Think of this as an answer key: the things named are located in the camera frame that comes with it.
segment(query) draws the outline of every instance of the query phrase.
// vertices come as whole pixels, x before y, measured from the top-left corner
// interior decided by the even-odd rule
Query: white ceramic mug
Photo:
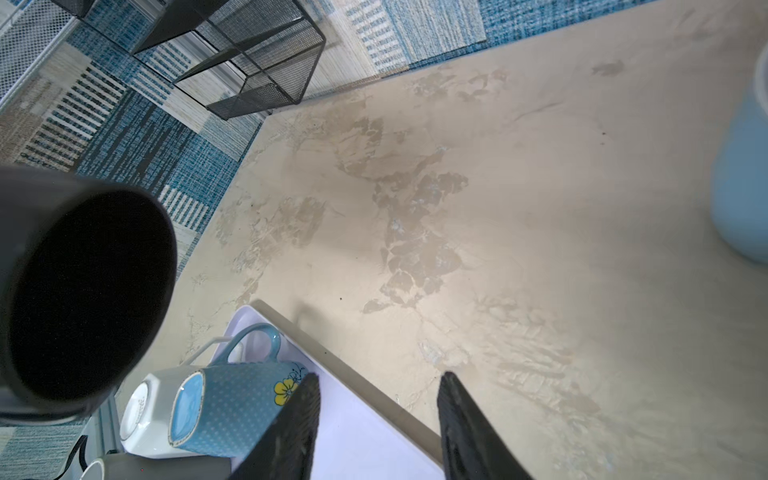
[[[228,458],[190,457],[156,460],[130,453],[96,458],[80,480],[224,480],[232,473]]]

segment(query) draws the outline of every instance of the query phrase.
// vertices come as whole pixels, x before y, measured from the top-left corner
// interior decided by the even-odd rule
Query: mug
[[[768,263],[768,45],[712,166],[712,222],[737,252]]]
[[[80,480],[224,480],[232,473],[228,458],[186,457],[153,460],[130,453],[96,458]]]
[[[227,363],[235,345],[256,331],[270,336],[266,360]],[[300,363],[278,362],[279,351],[280,334],[269,324],[235,335],[209,366],[179,387],[168,426],[171,446],[216,457],[248,455],[308,373]]]
[[[174,458],[199,455],[175,449],[168,443],[168,423],[181,383],[200,367],[192,362],[214,343],[228,343],[229,336],[218,336],[200,347],[181,365],[147,374],[131,395],[120,422],[120,440],[128,453],[147,458]],[[229,357],[241,362],[243,344],[238,343]]]

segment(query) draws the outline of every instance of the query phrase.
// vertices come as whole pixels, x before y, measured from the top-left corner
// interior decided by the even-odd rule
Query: black cable
[[[74,443],[74,447],[72,447],[72,451],[69,452],[69,456],[67,457],[67,464],[64,466],[64,471],[59,475],[58,477],[54,478],[53,480],[59,480],[61,477],[64,476],[65,473],[67,473],[67,470],[69,470],[69,466],[72,465],[72,460],[74,459],[74,454],[80,451],[80,455],[78,456],[78,460],[80,461],[80,468],[85,471],[86,468],[88,468],[88,463],[85,461],[85,446],[88,443],[88,435],[80,435],[80,438]]]

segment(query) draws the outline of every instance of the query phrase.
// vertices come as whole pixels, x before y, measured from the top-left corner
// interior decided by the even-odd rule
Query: yellow flower design
[[[299,384],[294,382],[293,379],[284,379],[282,382],[275,384],[275,403],[279,406],[285,405],[293,391]]]

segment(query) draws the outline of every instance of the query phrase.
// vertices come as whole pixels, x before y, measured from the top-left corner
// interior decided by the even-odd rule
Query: mug handle
[[[211,365],[226,365],[227,359],[230,357],[230,353],[234,350],[235,345],[251,332],[261,331],[270,336],[270,353],[266,356],[266,359],[271,362],[277,361],[277,353],[280,351],[280,332],[269,323],[257,323],[256,325],[247,326],[232,337],[232,340],[224,347],[221,354],[216,357],[210,364]]]
[[[209,346],[213,345],[214,343],[227,343],[230,340],[232,340],[231,336],[215,336],[214,338],[205,342],[205,344],[202,347],[197,349],[197,351],[193,353],[190,358],[184,360],[184,362],[181,365],[192,365],[192,362],[194,362],[202,352],[205,352]]]

